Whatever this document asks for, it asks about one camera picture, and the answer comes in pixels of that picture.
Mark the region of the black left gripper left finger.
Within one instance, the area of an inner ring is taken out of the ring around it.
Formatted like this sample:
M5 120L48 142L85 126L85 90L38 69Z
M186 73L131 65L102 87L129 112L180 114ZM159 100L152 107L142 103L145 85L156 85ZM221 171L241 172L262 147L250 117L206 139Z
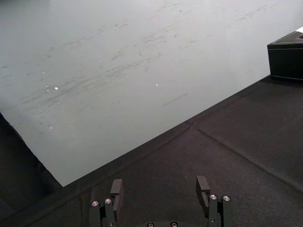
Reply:
M120 209L123 203L123 180L115 179L110 196L103 201L91 202L91 227L117 227Z

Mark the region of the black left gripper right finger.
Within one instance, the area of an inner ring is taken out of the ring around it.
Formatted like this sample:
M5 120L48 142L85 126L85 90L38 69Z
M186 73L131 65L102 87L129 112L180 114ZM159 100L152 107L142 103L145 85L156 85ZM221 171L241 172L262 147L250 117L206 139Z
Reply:
M203 214L208 219L208 227L232 227L232 200L229 195L219 197L211 193L205 176L196 177L196 195Z

